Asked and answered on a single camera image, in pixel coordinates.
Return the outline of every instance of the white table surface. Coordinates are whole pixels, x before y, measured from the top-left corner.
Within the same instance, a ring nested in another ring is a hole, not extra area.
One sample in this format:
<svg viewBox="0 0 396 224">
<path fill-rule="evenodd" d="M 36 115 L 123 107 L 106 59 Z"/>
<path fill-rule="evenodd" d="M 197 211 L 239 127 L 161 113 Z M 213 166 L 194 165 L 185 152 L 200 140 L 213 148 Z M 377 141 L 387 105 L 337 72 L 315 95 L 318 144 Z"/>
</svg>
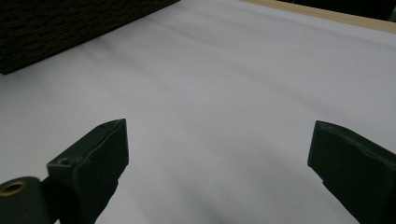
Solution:
<svg viewBox="0 0 396 224">
<path fill-rule="evenodd" d="M 315 121 L 396 152 L 396 35 L 182 0 L 0 77 L 0 182 L 126 118 L 98 224 L 357 223 L 306 165 Z"/>
</svg>

